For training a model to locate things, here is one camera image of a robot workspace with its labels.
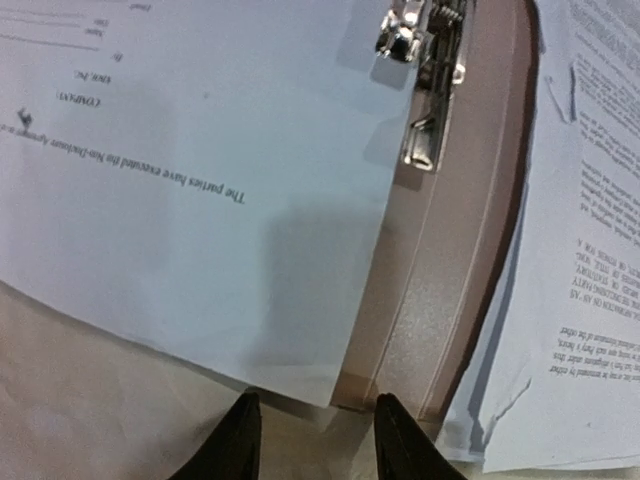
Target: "binder clip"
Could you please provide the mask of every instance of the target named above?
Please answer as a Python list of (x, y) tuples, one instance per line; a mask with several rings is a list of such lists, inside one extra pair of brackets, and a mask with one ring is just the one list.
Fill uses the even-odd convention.
[[(169, 480), (258, 480), (261, 430), (258, 395), (245, 393)], [(379, 480), (465, 480), (395, 396), (378, 398), (374, 431)]]
[(376, 52), (416, 63), (418, 76), (402, 161), (436, 172), (449, 135), (454, 87), (464, 81), (476, 0), (392, 0)]

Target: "paper document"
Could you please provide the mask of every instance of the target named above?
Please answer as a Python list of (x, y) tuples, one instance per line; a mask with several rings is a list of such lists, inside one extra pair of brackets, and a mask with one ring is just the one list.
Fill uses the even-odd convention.
[(0, 0), (0, 279), (328, 404), (413, 86), (387, 8)]
[(438, 435), (436, 447), (447, 460), (468, 463), (484, 461), (485, 445), (479, 413), (513, 291), (521, 223), (522, 214), (514, 230), (473, 356), (458, 384)]
[(630, 466), (640, 458), (640, 8), (537, 3), (536, 121), (516, 274), (478, 415), (484, 468)]

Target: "metal clamp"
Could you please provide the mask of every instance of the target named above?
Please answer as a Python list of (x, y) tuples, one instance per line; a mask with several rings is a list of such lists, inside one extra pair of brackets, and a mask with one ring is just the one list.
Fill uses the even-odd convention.
[(413, 121), (401, 158), (436, 172), (449, 135), (454, 87), (464, 81), (475, 0), (393, 0), (376, 51), (402, 63), (418, 64)]

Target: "beige floor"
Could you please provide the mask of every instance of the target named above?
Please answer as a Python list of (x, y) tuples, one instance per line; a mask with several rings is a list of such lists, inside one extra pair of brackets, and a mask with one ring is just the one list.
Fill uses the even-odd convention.
[[(0, 479), (167, 478), (241, 391), (0, 285)], [(263, 480), (377, 478), (370, 415), (267, 397), (263, 422)], [(552, 476), (640, 479), (488, 478)]]

